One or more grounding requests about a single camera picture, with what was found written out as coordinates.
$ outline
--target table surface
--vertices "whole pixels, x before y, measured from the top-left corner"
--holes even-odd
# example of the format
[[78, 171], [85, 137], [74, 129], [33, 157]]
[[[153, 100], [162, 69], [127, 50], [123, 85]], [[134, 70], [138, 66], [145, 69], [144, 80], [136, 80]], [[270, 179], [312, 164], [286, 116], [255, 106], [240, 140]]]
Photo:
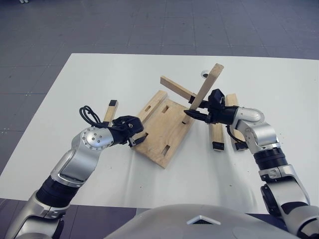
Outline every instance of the table surface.
[[[27, 200], [40, 187], [72, 138], [88, 126], [79, 116], [81, 106], [103, 118], [115, 99], [116, 117], [135, 116], [158, 90], [188, 106], [160, 84], [160, 76], [196, 93], [204, 81], [200, 73], [216, 62], [225, 68], [214, 88], [236, 93], [241, 106], [265, 114], [312, 204], [319, 206], [319, 61], [225, 56], [72, 54], [6, 165], [0, 197]], [[127, 145], [107, 148], [72, 203], [138, 208], [200, 203], [266, 213], [253, 156], [234, 151], [224, 135], [226, 150], [214, 151], [208, 126], [196, 121], [166, 169]]]

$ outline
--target rectangular slot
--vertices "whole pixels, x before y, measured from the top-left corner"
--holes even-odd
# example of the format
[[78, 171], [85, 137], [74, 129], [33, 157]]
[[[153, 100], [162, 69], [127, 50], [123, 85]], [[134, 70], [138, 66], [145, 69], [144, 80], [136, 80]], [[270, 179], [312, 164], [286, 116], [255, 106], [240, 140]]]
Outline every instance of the rectangular slot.
[[147, 106], [147, 108], [145, 109], [145, 112], [149, 111], [150, 108], [151, 106]]
[[162, 155], [166, 155], [167, 154], [167, 151], [169, 150], [170, 146], [169, 145], [166, 145], [165, 148], [163, 149], [163, 151], [161, 152]]
[[164, 109], [161, 111], [162, 113], [165, 113], [168, 110], [169, 106], [165, 106]]

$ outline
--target light wood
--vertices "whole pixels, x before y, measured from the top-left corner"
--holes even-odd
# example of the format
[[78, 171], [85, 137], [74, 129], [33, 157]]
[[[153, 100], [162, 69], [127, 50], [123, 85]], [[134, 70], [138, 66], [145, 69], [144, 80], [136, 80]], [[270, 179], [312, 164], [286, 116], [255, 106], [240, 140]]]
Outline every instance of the light wood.
[[194, 119], [190, 119], [188, 124], [182, 123], [186, 109], [165, 99], [143, 123], [146, 139], [132, 149], [166, 168], [194, 122]]
[[174, 91], [178, 95], [182, 96], [183, 98], [187, 99], [188, 101], [190, 100], [190, 97], [196, 97], [196, 94], [192, 93], [188, 89], [184, 88], [183, 86], [179, 85], [178, 83], [172, 81], [171, 79], [161, 76], [160, 77], [160, 83], [169, 88], [170, 90]]
[[223, 125], [221, 123], [210, 123], [208, 126], [213, 149], [223, 151], [225, 149]]
[[[222, 72], [224, 67], [218, 63], [215, 64], [213, 69], [209, 72], [204, 84], [201, 86], [196, 98], [194, 99], [193, 103], [190, 106], [190, 110], [195, 110], [198, 108], [204, 97], [207, 95], [208, 91], [212, 87], [212, 85], [217, 80], [218, 76]], [[188, 123], [190, 120], [190, 116], [185, 115], [184, 119], [182, 120], [183, 123]]]
[[[236, 94], [226, 95], [225, 104], [226, 106], [239, 106]], [[234, 129], [233, 127], [230, 127], [230, 131], [237, 139], [240, 139], [241, 141], [245, 141], [245, 138], [241, 132]], [[231, 138], [231, 142], [232, 144], [235, 145], [237, 151], [247, 149], [247, 147], [243, 147], [242, 144], [237, 143], [233, 138]]]
[[109, 106], [106, 110], [106, 113], [105, 113], [105, 116], [103, 119], [103, 122], [107, 122], [108, 126], [111, 126], [111, 122], [114, 119], [116, 110], [118, 108], [118, 104], [119, 104], [119, 102], [116, 100], [111, 100], [109, 103]]
[[[145, 107], [139, 112], [137, 117], [140, 118], [143, 125], [149, 119], [149, 117], [154, 113], [154, 111], [160, 106], [160, 104], [166, 99], [166, 97], [167, 97], [167, 92], [158, 91], [150, 99], [150, 101], [145, 105]], [[133, 140], [137, 140], [138, 138], [141, 138], [144, 136], [146, 136], [145, 129], [142, 132], [135, 134], [133, 136]]]

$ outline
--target wire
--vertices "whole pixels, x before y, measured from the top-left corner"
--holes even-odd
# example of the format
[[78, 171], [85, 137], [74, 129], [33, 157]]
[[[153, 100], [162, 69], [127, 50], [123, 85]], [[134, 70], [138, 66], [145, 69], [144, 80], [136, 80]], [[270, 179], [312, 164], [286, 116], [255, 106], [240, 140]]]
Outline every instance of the wire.
[[79, 112], [80, 112], [80, 116], [92, 127], [108, 128], [108, 129], [111, 128], [112, 130], [115, 130], [115, 131], [124, 131], [123, 129], [119, 129], [117, 127], [109, 127], [106, 123], [101, 122], [98, 115], [89, 106], [81, 107]]
[[246, 142], [244, 142], [244, 141], [242, 141], [242, 140], [236, 138], [236, 137], [231, 133], [231, 131], [230, 131], [230, 125], [226, 125], [226, 128], [227, 128], [227, 133], [229, 134], [229, 136], [230, 136], [233, 140], [235, 140], [237, 143], [240, 143], [240, 144], [242, 144], [243, 146], [247, 147], [247, 143], [246, 143]]

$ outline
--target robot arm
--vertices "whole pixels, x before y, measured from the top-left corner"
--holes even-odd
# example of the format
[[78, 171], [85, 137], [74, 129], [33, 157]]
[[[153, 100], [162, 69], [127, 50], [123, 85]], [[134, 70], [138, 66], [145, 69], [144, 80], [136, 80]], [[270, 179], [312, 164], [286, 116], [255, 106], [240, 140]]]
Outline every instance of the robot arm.
[[6, 239], [19, 237], [58, 239], [63, 216], [72, 198], [95, 170], [102, 150], [116, 144], [135, 145], [132, 136], [143, 131], [139, 118], [119, 117], [113, 126], [103, 123], [88, 127], [76, 135], [67, 151], [41, 188], [33, 193], [10, 225]]
[[260, 169], [261, 180], [266, 182], [261, 193], [268, 212], [282, 219], [290, 233], [300, 238], [318, 238], [319, 208], [310, 205], [305, 188], [293, 166], [287, 163], [276, 133], [265, 122], [264, 114], [256, 109], [226, 107], [219, 89], [201, 106], [208, 109], [208, 115], [193, 110], [185, 112], [206, 123], [226, 124], [244, 135], [246, 142], [241, 143], [249, 147]]

